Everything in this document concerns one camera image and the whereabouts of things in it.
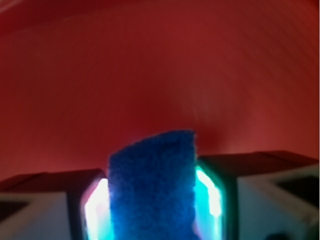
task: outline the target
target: cyan light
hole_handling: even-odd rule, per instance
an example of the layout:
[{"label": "cyan light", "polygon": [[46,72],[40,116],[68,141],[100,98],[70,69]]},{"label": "cyan light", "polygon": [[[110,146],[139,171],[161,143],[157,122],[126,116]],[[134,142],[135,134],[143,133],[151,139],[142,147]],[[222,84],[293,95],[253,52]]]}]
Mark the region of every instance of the cyan light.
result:
[{"label": "cyan light", "polygon": [[110,215],[108,180],[99,181],[84,205],[89,240],[114,240]]},{"label": "cyan light", "polygon": [[200,169],[196,170],[196,177],[203,183],[209,195],[209,212],[214,217],[219,217],[222,213],[221,195],[219,189],[211,181],[211,179]]},{"label": "cyan light", "polygon": [[195,173],[195,231],[202,240],[221,240],[223,239],[222,195],[199,166],[196,167]]}]

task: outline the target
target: dark slot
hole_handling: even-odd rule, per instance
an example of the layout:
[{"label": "dark slot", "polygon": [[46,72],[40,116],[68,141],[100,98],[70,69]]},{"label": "dark slot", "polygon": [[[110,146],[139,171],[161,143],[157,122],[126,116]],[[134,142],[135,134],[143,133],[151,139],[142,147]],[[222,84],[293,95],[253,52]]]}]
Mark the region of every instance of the dark slot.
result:
[{"label": "dark slot", "polygon": [[305,176],[277,184],[289,193],[319,208],[319,177]]},{"label": "dark slot", "polygon": [[28,205],[23,201],[0,201],[0,222]]}]

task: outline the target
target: red background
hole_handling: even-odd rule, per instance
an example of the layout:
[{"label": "red background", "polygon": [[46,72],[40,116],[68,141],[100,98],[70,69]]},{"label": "red background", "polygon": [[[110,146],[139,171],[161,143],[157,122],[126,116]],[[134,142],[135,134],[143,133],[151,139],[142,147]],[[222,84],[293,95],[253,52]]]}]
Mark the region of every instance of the red background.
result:
[{"label": "red background", "polygon": [[197,153],[319,158],[319,3],[0,4],[0,179],[103,168],[173,129]]}]

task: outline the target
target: blue sponge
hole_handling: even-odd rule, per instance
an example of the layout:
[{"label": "blue sponge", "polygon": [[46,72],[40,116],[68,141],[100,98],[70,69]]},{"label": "blue sponge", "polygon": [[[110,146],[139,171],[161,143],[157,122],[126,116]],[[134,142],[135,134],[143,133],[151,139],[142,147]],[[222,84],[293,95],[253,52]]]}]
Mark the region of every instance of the blue sponge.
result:
[{"label": "blue sponge", "polygon": [[194,132],[171,131],[130,145],[109,161],[115,240],[198,240]]}]

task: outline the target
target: blue foam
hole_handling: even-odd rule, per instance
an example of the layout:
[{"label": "blue foam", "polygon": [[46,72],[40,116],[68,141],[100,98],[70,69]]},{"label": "blue foam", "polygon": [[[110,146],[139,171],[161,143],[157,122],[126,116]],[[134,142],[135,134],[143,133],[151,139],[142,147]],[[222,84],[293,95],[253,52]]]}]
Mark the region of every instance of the blue foam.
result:
[{"label": "blue foam", "polygon": [[110,211],[115,240],[198,240],[194,132],[159,134],[113,154]]}]

